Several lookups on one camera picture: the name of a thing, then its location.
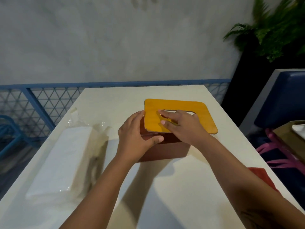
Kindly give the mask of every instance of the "concrete wall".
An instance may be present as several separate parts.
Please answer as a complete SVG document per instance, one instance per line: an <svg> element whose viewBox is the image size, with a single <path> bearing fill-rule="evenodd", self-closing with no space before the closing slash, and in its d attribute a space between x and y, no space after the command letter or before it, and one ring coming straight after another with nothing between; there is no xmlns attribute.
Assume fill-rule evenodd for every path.
<svg viewBox="0 0 305 229"><path fill-rule="evenodd" d="M0 84L230 78L240 53L222 38L252 5L0 0Z"/></svg>

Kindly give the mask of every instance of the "person's right hand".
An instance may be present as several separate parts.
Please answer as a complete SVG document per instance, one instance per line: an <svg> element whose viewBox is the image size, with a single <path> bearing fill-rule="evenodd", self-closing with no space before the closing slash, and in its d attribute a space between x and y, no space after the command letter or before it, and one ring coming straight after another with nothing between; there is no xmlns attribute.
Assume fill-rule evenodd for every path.
<svg viewBox="0 0 305 229"><path fill-rule="evenodd" d="M196 114L191 115L182 110L177 110L176 112L158 110L158 112L163 117L177 122L177 125L175 125L169 121L162 120L161 124L182 142L196 147L205 136L209 135L200 124L199 118Z"/></svg>

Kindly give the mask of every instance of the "black planter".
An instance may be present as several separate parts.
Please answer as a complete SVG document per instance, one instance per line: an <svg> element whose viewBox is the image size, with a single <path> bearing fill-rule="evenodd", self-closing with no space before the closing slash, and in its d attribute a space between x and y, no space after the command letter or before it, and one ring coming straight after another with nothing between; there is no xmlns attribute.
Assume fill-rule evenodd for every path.
<svg viewBox="0 0 305 229"><path fill-rule="evenodd" d="M243 52L221 104L238 127L275 69L305 68L305 56L283 56L270 63L252 51Z"/></svg>

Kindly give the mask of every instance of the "tabletop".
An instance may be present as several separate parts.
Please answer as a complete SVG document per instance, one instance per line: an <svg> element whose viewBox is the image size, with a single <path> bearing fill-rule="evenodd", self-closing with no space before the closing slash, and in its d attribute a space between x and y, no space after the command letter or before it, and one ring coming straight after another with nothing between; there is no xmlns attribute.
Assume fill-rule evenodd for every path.
<svg viewBox="0 0 305 229"><path fill-rule="evenodd" d="M68 127L71 111L77 109L79 119L101 133L105 169L116 153L119 127L132 113L142 110L148 98L205 103L218 128L214 136L245 166L265 168L280 193L304 212L205 86L87 88L0 201L0 228L57 229L76 207L33 206L24 198L60 133ZM185 158L135 164L120 189L108 228L244 226L208 162L191 146Z"/></svg>

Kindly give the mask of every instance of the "person's left arm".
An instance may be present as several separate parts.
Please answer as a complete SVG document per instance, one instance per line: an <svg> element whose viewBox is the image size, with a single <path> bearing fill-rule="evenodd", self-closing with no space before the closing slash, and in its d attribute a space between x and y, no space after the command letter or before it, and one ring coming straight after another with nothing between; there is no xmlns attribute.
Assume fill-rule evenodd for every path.
<svg viewBox="0 0 305 229"><path fill-rule="evenodd" d="M144 111L132 114L120 127L120 142L115 158L97 183L59 229L105 229L111 217L120 187L131 167L144 153L164 138L155 136L147 141L140 135Z"/></svg>

